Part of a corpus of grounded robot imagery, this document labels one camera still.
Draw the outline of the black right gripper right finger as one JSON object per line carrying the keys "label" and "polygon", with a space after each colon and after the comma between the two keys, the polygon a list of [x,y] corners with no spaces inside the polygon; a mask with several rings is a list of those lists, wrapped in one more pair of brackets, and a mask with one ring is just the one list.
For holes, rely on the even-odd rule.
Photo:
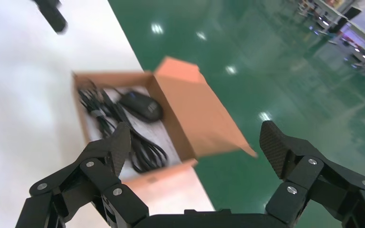
{"label": "black right gripper right finger", "polygon": [[282,183],[265,211],[294,227],[309,201],[344,228],[365,228],[365,176],[326,158],[309,141],[285,135],[272,121],[261,125],[259,145]]}

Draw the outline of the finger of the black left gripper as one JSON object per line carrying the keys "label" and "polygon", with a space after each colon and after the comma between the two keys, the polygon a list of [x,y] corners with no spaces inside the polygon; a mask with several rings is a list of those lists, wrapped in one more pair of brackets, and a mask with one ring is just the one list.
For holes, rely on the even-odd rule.
{"label": "finger of the black left gripper", "polygon": [[59,0],[33,0],[33,2],[37,5],[42,16],[57,34],[65,32],[67,21],[59,11],[59,7],[61,6]]}

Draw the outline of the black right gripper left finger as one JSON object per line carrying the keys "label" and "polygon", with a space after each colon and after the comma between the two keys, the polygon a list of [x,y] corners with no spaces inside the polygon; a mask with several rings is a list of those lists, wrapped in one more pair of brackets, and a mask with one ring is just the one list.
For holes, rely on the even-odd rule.
{"label": "black right gripper left finger", "polygon": [[86,204],[112,228],[135,227],[149,209],[119,179],[130,150],[130,128],[122,122],[109,137],[90,142],[73,163],[33,184],[16,227],[63,228]]}

